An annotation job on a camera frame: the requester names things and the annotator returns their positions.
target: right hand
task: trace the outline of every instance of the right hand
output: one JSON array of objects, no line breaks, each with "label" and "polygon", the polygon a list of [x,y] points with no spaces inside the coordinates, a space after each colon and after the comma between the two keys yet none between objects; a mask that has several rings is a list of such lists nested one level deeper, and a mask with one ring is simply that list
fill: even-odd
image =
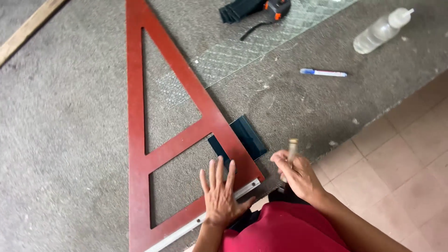
[{"label": "right hand", "polygon": [[310,161],[304,157],[295,156],[293,164],[288,164],[288,151],[280,150],[271,156],[280,176],[285,176],[289,186],[297,197],[313,205],[326,195],[325,189],[317,179]]}]

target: left hand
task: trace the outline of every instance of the left hand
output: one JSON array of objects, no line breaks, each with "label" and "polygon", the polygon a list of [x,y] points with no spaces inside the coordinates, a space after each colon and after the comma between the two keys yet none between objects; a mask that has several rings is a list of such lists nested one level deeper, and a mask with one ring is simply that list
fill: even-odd
[{"label": "left hand", "polygon": [[224,161],[222,156],[218,157],[218,167],[215,168],[215,160],[209,163],[209,181],[207,185],[205,172],[201,169],[199,178],[204,190],[206,219],[205,224],[225,229],[234,220],[240,217],[255,201],[255,197],[239,204],[233,197],[233,181],[235,180],[235,161],[230,162],[227,181],[223,182]]}]

